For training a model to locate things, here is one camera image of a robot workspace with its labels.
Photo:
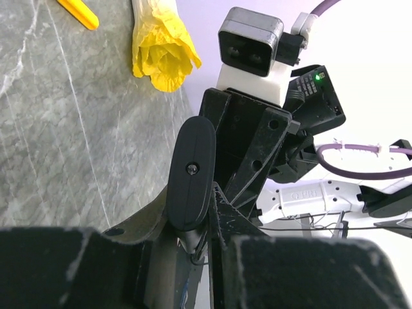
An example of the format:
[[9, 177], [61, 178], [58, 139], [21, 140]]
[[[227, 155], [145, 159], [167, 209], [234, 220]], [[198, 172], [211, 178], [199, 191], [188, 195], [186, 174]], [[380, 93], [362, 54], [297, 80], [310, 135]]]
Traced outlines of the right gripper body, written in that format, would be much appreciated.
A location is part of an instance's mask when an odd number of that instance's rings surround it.
[[299, 180], [314, 169], [313, 140], [292, 114], [236, 90], [209, 88], [200, 115], [217, 136], [217, 180], [249, 180], [263, 170], [271, 180]]

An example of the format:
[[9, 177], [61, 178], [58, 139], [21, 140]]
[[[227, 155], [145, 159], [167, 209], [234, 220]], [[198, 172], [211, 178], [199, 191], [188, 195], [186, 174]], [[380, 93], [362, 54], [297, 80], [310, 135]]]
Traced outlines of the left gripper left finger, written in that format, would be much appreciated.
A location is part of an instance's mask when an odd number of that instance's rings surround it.
[[2, 308], [176, 308], [166, 193], [106, 232], [3, 227]]

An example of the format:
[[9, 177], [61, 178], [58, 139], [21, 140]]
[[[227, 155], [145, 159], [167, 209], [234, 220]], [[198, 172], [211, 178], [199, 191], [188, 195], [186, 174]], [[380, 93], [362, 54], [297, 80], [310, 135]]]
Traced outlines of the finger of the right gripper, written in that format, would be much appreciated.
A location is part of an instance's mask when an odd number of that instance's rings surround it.
[[225, 190], [233, 179], [252, 140], [267, 104], [235, 90], [205, 90], [200, 115], [208, 118], [216, 132], [214, 179]]
[[266, 108], [237, 172], [225, 188], [228, 201], [247, 218], [256, 206], [291, 121], [289, 112]]

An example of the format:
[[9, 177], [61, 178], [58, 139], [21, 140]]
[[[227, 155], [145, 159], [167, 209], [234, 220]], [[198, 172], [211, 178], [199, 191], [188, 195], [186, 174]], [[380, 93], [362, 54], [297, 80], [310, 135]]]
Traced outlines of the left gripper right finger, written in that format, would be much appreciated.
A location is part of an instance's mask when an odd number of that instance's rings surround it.
[[271, 237], [217, 183], [208, 211], [212, 308], [408, 308], [385, 253], [365, 239]]

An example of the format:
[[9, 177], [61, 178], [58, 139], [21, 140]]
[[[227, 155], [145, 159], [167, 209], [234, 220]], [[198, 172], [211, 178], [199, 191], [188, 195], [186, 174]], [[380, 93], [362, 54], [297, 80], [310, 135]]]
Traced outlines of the black remote control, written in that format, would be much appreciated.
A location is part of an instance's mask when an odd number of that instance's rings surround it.
[[176, 139], [167, 184], [168, 221], [188, 254], [196, 252], [211, 196], [216, 134], [205, 117], [186, 120]]

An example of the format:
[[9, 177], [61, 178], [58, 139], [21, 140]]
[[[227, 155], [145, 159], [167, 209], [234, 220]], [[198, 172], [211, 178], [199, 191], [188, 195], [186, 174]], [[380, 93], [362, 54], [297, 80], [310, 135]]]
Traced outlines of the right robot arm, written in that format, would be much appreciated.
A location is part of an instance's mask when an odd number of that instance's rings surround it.
[[376, 174], [300, 184], [318, 165], [314, 136], [341, 126], [345, 114], [324, 66], [293, 70], [275, 63], [260, 77], [228, 65], [205, 91], [200, 115], [216, 131], [214, 179], [247, 219], [266, 224], [309, 212], [356, 212], [377, 228], [411, 235], [395, 216], [409, 210], [411, 188], [385, 193], [365, 185]]

